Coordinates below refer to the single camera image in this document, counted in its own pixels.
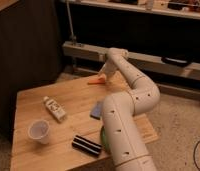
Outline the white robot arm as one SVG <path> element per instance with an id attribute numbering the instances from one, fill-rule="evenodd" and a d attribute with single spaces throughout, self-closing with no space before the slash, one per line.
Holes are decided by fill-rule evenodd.
<path id="1" fill-rule="evenodd" d="M 117 70 L 130 90 L 110 94 L 102 104 L 102 120 L 116 171 L 157 171 L 133 120 L 135 114 L 153 109 L 159 102 L 157 85 L 127 61 L 128 51 L 110 48 L 100 70 L 111 78 Z"/>

